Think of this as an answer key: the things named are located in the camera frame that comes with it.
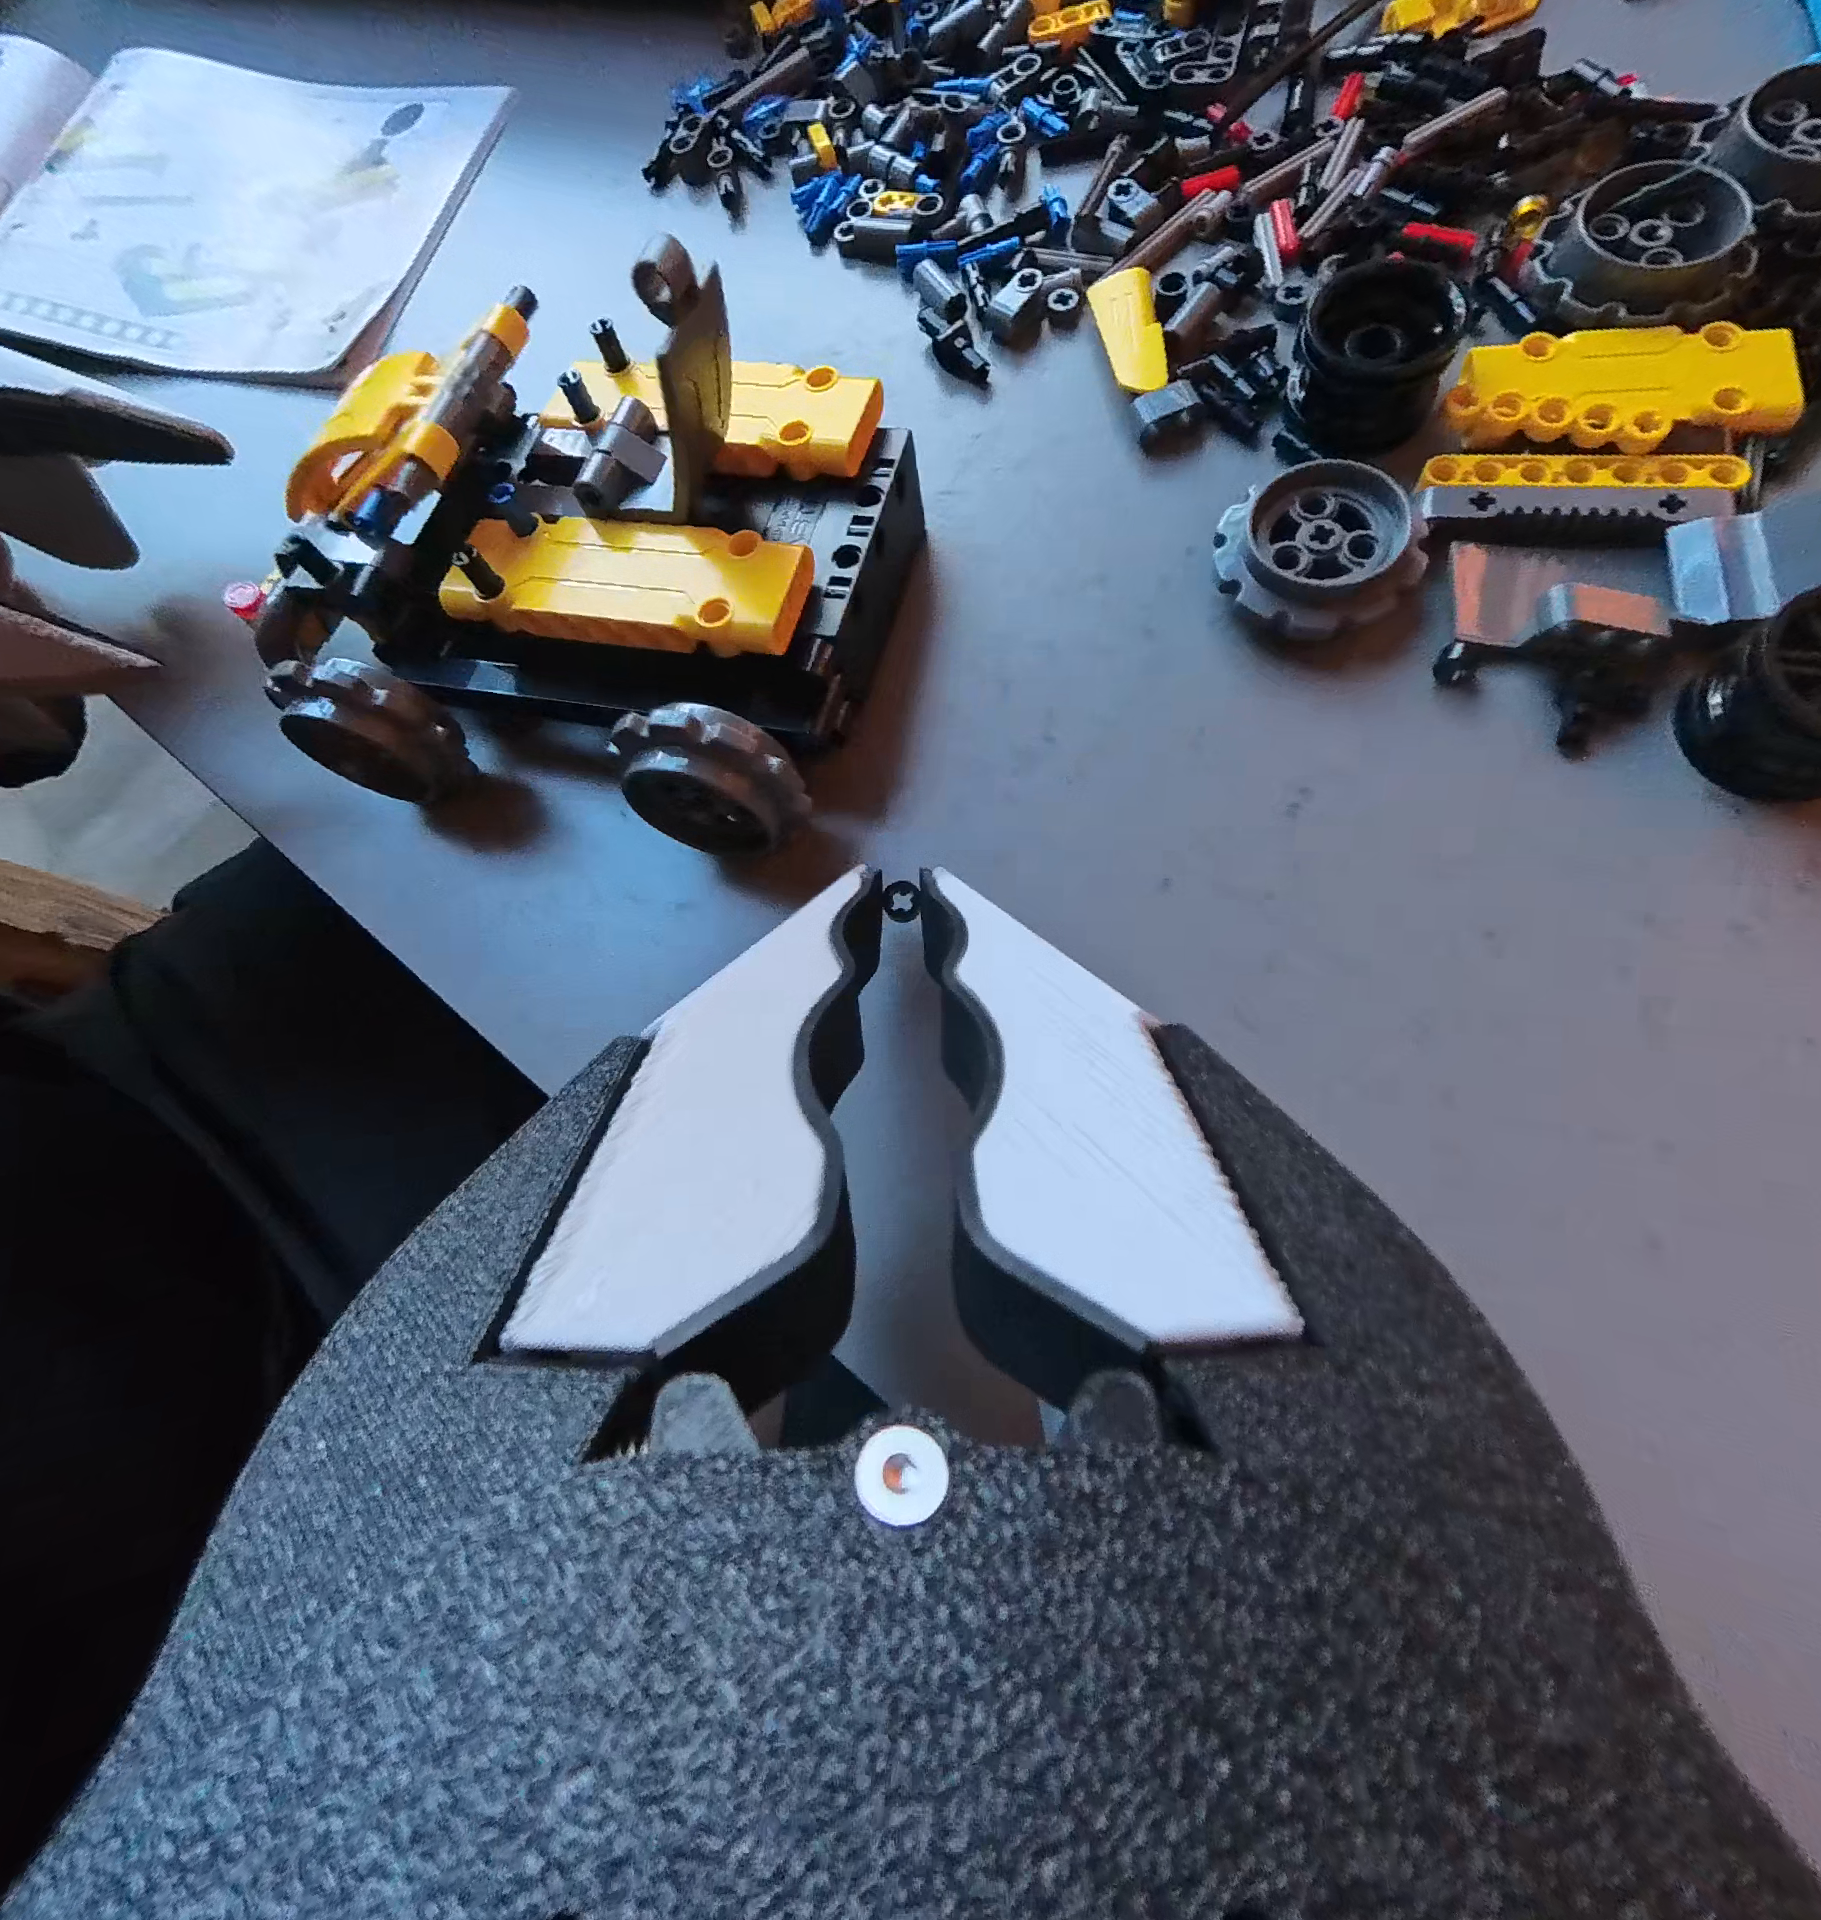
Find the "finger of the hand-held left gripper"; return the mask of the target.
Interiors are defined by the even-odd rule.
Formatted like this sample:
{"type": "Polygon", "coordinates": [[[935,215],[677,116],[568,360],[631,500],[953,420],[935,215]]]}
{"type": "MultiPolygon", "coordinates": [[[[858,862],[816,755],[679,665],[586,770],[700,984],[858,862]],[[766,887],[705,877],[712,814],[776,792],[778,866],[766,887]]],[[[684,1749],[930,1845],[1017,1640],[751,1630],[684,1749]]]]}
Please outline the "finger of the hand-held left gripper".
{"type": "Polygon", "coordinates": [[[0,755],[77,755],[84,700],[159,673],[149,654],[0,596],[0,755]]]}
{"type": "Polygon", "coordinates": [[[139,544],[100,465],[230,465],[234,448],[126,399],[0,381],[0,533],[73,569],[132,569],[139,544]]]}

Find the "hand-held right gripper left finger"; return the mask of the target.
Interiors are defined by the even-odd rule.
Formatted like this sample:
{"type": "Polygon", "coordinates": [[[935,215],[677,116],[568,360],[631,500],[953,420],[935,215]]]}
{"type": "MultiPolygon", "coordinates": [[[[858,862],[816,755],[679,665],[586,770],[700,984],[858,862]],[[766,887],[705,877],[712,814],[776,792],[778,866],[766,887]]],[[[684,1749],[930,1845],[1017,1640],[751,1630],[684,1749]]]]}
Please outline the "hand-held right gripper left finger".
{"type": "Polygon", "coordinates": [[[852,1206],[831,1106],[867,1060],[858,1002],[876,960],[881,871],[852,866],[648,1031],[525,1264],[500,1357],[712,1370],[766,1404],[841,1344],[852,1206]]]}

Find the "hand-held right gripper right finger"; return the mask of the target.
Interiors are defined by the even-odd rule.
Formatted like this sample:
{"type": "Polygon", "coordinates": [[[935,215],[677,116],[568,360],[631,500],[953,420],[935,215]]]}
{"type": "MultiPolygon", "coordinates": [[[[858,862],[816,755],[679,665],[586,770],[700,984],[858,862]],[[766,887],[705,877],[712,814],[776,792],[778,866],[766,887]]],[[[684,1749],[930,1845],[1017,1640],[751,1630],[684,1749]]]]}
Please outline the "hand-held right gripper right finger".
{"type": "Polygon", "coordinates": [[[1299,1349],[1291,1302],[1166,1022],[943,866],[920,871],[953,1169],[953,1310],[1045,1404],[1101,1370],[1299,1349]]]}

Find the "yellow black brick toy car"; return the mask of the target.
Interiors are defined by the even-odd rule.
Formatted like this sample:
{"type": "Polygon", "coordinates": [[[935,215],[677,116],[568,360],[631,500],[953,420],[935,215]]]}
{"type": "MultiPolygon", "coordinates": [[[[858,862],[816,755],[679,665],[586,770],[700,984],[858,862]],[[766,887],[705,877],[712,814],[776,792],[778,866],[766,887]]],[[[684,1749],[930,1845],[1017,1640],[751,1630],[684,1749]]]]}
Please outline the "yellow black brick toy car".
{"type": "Polygon", "coordinates": [[[456,797],[456,709],[493,704],[601,729],[640,822],[757,857],[872,695],[926,551],[920,463],[876,380],[741,364],[722,272],[677,236],[631,284],[661,353],[591,323],[597,360],[532,409],[525,284],[461,350],[357,375],[226,606],[284,742],[357,789],[456,797]]]}

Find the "wooden plank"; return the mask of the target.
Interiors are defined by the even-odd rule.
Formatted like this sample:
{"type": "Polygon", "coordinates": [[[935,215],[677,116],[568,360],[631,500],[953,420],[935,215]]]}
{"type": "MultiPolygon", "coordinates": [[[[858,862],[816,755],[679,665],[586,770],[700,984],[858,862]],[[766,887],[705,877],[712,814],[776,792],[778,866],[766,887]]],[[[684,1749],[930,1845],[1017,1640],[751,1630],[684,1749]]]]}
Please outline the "wooden plank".
{"type": "Polygon", "coordinates": [[[110,977],[110,960],[166,912],[0,857],[0,995],[54,1004],[110,977]]]}

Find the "instruction booklet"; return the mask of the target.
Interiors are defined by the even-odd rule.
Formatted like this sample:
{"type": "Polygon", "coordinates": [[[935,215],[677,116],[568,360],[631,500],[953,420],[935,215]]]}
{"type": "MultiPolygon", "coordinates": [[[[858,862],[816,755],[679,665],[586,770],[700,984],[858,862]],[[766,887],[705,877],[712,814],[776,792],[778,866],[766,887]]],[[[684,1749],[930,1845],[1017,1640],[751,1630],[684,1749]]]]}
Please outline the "instruction booklet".
{"type": "Polygon", "coordinates": [[[513,88],[298,83],[0,33],[0,342],[341,387],[385,342],[513,88]]]}

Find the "grey angled brick piece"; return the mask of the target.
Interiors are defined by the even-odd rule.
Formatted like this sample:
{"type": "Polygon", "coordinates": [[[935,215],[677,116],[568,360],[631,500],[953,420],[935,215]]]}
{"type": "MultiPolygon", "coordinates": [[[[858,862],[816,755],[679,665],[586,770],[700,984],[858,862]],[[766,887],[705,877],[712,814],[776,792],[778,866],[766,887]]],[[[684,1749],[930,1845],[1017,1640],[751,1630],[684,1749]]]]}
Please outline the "grey angled brick piece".
{"type": "Polygon", "coordinates": [[[1430,678],[1471,692],[1493,665],[1549,678],[1554,746],[1585,758],[1599,735],[1649,718],[1675,654],[1658,591],[1599,582],[1593,562],[1556,551],[1451,551],[1456,634],[1430,678]]]}

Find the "black spoked tyre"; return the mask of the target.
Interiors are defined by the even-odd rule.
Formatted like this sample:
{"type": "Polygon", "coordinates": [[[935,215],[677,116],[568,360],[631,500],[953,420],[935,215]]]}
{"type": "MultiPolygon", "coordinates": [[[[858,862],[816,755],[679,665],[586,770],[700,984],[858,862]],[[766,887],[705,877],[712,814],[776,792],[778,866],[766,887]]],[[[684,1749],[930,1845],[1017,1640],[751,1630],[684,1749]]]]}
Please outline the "black spoked tyre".
{"type": "Polygon", "coordinates": [[[1751,628],[1686,683],[1675,746],[1697,780],[1744,806],[1821,797],[1821,588],[1751,628]]]}

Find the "grey yellow brick beam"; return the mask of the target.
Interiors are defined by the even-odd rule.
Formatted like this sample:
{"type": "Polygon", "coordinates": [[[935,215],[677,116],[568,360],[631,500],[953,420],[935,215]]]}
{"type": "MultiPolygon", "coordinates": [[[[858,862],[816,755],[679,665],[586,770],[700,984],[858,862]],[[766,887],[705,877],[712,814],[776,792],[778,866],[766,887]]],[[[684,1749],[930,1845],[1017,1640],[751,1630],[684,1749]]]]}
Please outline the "grey yellow brick beam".
{"type": "Polygon", "coordinates": [[[1731,449],[1443,449],[1417,482],[1433,539],[1472,544],[1665,544],[1757,500],[1731,449]]]}

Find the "yellow curved brick panel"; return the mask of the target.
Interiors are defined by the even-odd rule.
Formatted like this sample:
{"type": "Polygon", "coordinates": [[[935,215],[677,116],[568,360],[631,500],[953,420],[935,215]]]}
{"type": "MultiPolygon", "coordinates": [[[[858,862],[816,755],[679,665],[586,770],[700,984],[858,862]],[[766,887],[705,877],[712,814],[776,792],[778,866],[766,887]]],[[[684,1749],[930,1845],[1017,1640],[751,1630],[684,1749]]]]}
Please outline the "yellow curved brick panel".
{"type": "Polygon", "coordinates": [[[1088,313],[1121,392],[1148,399],[1171,381],[1157,277],[1115,272],[1088,284],[1088,313]]]}

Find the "black wheel rim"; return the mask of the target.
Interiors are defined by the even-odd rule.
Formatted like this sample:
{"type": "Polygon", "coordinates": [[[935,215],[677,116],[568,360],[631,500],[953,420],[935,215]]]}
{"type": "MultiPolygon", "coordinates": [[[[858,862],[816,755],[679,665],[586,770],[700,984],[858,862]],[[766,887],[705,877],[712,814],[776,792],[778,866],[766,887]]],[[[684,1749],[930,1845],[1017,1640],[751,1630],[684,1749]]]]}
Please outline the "black wheel rim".
{"type": "Polygon", "coordinates": [[[1383,257],[1310,294],[1290,413],[1310,449],[1366,463],[1408,448],[1471,335],[1471,294],[1430,260],[1383,257]]]}

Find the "grey wavy brick panel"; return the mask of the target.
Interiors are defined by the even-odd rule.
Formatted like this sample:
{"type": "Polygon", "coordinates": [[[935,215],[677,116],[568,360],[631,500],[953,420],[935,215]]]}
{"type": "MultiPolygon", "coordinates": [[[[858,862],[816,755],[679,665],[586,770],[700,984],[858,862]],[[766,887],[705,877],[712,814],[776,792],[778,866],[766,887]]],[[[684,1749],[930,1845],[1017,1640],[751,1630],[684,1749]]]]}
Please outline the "grey wavy brick panel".
{"type": "Polygon", "coordinates": [[[1686,628],[1766,624],[1821,591],[1821,489],[1665,530],[1670,615],[1686,628]]]}

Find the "yellow holed brick panel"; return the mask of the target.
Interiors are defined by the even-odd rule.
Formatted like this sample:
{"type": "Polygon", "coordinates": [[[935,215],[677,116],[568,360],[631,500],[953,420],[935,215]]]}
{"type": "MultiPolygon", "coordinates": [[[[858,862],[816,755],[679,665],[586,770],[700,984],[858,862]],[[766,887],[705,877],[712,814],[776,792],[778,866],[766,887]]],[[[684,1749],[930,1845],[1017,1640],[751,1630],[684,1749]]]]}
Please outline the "yellow holed brick panel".
{"type": "Polygon", "coordinates": [[[1787,328],[1581,328],[1471,350],[1443,399],[1462,448],[1665,448],[1679,427],[1787,436],[1806,413],[1787,328]]]}

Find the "pile of small brick parts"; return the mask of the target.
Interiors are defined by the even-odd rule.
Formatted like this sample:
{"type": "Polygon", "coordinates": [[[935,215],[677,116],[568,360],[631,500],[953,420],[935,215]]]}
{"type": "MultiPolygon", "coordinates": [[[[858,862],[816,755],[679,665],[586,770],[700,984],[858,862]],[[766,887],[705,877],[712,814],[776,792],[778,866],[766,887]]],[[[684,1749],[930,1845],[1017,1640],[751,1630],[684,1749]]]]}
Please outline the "pile of small brick parts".
{"type": "MultiPolygon", "coordinates": [[[[790,179],[812,250],[914,290],[930,360],[987,387],[985,342],[1088,321],[1088,284],[1157,277],[1171,381],[1138,441],[1220,420],[1290,465],[1304,313],[1339,272],[1456,277],[1471,350],[1549,328],[1522,266],[1554,211],[1634,160],[1708,160],[1739,100],[1549,62],[1544,7],[736,7],[725,73],[673,92],[651,190],[790,179]]],[[[1787,328],[1821,399],[1821,211],[1757,208],[1757,277],[1724,323],[1787,328]]]]}

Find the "large grey wheel hub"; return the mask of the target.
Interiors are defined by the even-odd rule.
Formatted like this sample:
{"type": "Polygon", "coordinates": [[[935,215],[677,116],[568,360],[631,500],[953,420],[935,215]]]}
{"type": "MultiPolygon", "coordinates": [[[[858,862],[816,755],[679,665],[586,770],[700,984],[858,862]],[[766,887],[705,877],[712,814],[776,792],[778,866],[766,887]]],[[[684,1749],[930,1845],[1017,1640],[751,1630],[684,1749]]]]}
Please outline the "large grey wheel hub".
{"type": "Polygon", "coordinates": [[[1634,160],[1554,211],[1522,266],[1549,328],[1705,328],[1757,277],[1757,208],[1713,160],[1634,160]]]}
{"type": "Polygon", "coordinates": [[[1762,80],[1713,131],[1708,160],[1751,208],[1821,211],[1821,61],[1762,80]]]}

